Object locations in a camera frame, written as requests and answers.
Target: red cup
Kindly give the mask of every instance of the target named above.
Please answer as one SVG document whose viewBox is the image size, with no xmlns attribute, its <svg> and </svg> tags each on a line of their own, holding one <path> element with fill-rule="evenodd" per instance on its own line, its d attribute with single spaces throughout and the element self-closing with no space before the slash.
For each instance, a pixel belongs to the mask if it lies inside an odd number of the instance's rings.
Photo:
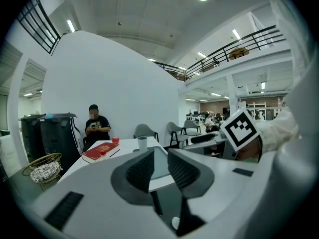
<svg viewBox="0 0 319 239">
<path fill-rule="evenodd" d="M 116 145 L 117 145 L 117 144 L 119 144 L 119 142 L 120 142 L 120 139 L 119 139 L 118 137 L 113 137 L 113 138 L 112 138 L 112 143 L 113 143 L 113 144 L 116 144 Z"/>
</svg>

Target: black t-shirt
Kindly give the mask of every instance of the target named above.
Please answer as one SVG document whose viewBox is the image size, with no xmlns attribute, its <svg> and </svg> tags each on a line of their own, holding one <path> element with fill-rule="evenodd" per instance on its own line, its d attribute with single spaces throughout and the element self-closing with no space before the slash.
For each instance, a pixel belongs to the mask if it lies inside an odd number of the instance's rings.
<svg viewBox="0 0 319 239">
<path fill-rule="evenodd" d="M 109 127 L 109 128 L 111 128 L 108 120 L 105 117 L 100 115 L 97 119 L 89 119 L 86 122 L 85 131 L 92 123 L 95 124 L 95 127 Z M 90 142 L 108 140 L 109 133 L 108 132 L 90 132 L 90 134 L 87 136 L 87 139 Z"/>
</svg>

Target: desk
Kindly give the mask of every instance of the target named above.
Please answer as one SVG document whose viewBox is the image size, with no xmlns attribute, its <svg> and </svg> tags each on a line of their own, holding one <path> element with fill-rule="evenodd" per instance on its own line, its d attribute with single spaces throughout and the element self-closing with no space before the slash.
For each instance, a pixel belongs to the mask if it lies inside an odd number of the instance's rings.
<svg viewBox="0 0 319 239">
<path fill-rule="evenodd" d="M 112 142 L 112 141 L 97 141 L 95 144 L 91 146 L 90 149 L 104 143 L 104 142 Z M 155 140 L 154 137 L 148 137 L 148 147 L 154 147 L 159 146 L 163 149 L 163 147 Z M 132 153 L 133 150 L 138 149 L 139 144 L 137 139 L 126 139 L 126 140 L 120 140 L 120 150 L 116 152 L 111 158 L 116 158 L 122 155 L 126 155 L 129 153 Z M 66 171 L 66 173 L 62 176 L 62 178 L 59 180 L 61 182 L 63 179 L 68 177 L 70 174 L 74 173 L 76 170 L 86 166 L 90 165 L 90 163 L 84 161 L 82 157 L 79 157 L 79 159 L 70 167 L 69 170 Z M 175 183 L 173 178 L 170 175 L 167 175 L 162 178 L 154 179 L 150 181 L 149 191 L 155 191 L 160 188 L 163 188 L 165 186 L 168 186 L 170 184 Z"/>
<path fill-rule="evenodd" d="M 191 120 L 199 120 L 199 121 L 201 121 L 201 120 L 203 120 L 203 121 L 205 121 L 205 117 L 192 117 L 192 116 L 186 116 L 186 119 L 191 119 Z"/>
</svg>

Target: chair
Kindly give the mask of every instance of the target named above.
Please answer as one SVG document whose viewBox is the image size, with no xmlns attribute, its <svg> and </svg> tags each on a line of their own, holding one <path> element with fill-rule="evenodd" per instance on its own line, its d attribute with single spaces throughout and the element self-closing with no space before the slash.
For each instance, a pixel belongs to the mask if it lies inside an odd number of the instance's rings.
<svg viewBox="0 0 319 239">
<path fill-rule="evenodd" d="M 184 144 L 184 141 L 186 142 L 186 145 L 188 145 L 188 135 L 186 134 L 182 134 L 184 128 L 183 127 L 179 127 L 177 126 L 174 122 L 169 122 L 168 123 L 168 131 L 170 133 L 170 144 L 169 146 L 171 146 L 171 143 L 173 141 L 177 142 L 177 145 L 179 146 L 179 143 L 182 142 Z"/>
<path fill-rule="evenodd" d="M 153 136 L 159 142 L 159 134 L 151 130 L 150 127 L 146 124 L 139 124 L 134 132 L 133 138 L 138 138 L 140 136 Z"/>
<path fill-rule="evenodd" d="M 188 131 L 187 132 L 186 129 L 188 129 L 188 128 L 196 128 L 197 132 L 194 132 L 194 131 Z M 200 126 L 196 125 L 191 120 L 185 120 L 185 122 L 184 122 L 184 134 L 187 134 L 189 136 L 201 135 Z"/>
</svg>

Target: black railing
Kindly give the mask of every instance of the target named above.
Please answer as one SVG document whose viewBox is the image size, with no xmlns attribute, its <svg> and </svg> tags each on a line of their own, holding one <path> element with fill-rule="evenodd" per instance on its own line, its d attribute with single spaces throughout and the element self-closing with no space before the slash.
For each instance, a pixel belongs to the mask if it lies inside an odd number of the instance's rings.
<svg viewBox="0 0 319 239">
<path fill-rule="evenodd" d="M 159 67 L 163 68 L 165 71 L 167 71 L 170 75 L 172 75 L 174 78 L 180 80 L 180 81 L 186 81 L 186 71 L 183 69 L 180 69 L 175 66 L 170 66 L 167 64 L 154 62 Z"/>
<path fill-rule="evenodd" d="M 30 0 L 18 14 L 17 20 L 32 38 L 52 55 L 61 37 L 45 13 L 40 0 Z"/>
<path fill-rule="evenodd" d="M 240 40 L 231 42 L 226 46 L 214 51 L 209 54 L 206 58 L 203 58 L 187 68 L 186 80 L 189 80 L 194 75 L 211 70 L 222 63 L 234 60 L 239 57 L 248 55 L 250 51 L 258 49 L 262 50 L 269 46 L 274 46 L 276 42 L 286 40 L 280 33 L 276 26 L 270 26 L 259 30 L 257 32 L 246 35 Z"/>
</svg>

